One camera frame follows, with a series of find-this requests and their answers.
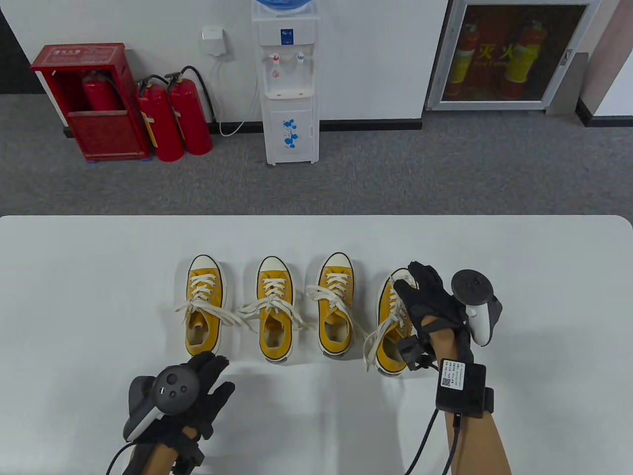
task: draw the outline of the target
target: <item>dispenser cabinet door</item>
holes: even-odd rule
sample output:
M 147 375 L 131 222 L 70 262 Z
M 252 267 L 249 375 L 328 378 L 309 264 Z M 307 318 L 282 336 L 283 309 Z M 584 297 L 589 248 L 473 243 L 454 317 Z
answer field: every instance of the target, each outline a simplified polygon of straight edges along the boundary
M 311 110 L 270 112 L 276 155 L 312 154 L 314 122 Z

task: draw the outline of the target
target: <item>yellow sneaker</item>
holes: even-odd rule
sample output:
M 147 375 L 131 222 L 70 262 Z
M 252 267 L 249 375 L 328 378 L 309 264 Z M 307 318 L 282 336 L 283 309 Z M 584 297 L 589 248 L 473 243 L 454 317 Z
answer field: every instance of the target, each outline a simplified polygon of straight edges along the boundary
M 306 286 L 306 296 L 318 302 L 318 343 L 330 358 L 343 356 L 353 333 L 363 333 L 352 316 L 354 268 L 342 252 L 332 254 L 321 267 L 316 285 Z
M 365 340 L 363 358 L 367 371 L 373 363 L 385 376 L 398 376 L 406 363 L 398 352 L 398 342 L 411 336 L 411 321 L 407 316 L 404 303 L 393 288 L 394 282 L 404 279 L 413 288 L 417 282 L 407 269 L 398 269 L 391 274 L 378 295 L 376 308 L 377 328 Z
M 222 324 L 244 325 L 235 314 L 224 308 L 228 287 L 220 265 L 211 257 L 196 257 L 187 273 L 187 303 L 176 309 L 185 310 L 185 346 L 190 355 L 220 347 Z
M 257 273 L 257 301 L 239 310 L 245 320 L 259 319 L 260 348 L 271 363 L 283 363 L 292 351 L 292 324 L 307 326 L 294 309 L 296 289 L 290 270 L 274 256 L 266 257 Z

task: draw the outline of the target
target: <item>red fire extinguisher cabinet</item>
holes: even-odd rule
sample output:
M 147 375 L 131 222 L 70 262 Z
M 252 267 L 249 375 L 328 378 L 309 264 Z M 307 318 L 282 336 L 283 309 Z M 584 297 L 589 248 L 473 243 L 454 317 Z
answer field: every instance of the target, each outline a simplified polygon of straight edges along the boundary
M 48 45 L 31 69 L 44 76 L 86 160 L 149 158 L 149 138 L 134 100 L 136 84 L 124 44 Z M 93 110 L 83 87 L 92 72 L 111 80 L 122 108 Z

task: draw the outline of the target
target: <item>shoe insole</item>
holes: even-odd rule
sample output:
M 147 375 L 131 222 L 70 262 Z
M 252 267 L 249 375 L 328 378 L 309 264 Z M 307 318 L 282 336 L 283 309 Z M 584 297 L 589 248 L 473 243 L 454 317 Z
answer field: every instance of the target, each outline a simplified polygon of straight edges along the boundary
M 325 322 L 325 335 L 330 341 L 344 343 L 348 338 L 348 324 L 340 319 L 336 323 Z
M 284 341 L 284 326 L 274 318 L 268 318 L 264 325 L 264 341 L 269 348 L 279 348 Z
M 192 346 L 201 345 L 209 336 L 209 326 L 202 315 L 193 314 L 189 317 L 187 339 Z
M 400 356 L 400 352 L 398 351 L 398 341 L 400 340 L 400 338 L 394 340 L 392 335 L 390 334 L 392 332 L 393 331 L 387 333 L 385 335 L 385 338 L 382 340 L 382 349 L 385 350 L 387 358 L 393 361 L 397 361 L 398 363 L 403 363 L 404 360 L 402 359 L 402 357 Z

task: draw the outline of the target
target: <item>fire extinguisher cabinet with glass door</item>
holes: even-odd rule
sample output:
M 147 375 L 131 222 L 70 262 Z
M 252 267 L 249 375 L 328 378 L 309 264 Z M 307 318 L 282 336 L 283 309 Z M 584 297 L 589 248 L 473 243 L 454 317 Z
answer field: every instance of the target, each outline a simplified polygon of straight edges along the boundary
M 599 3 L 453 0 L 427 109 L 545 109 Z

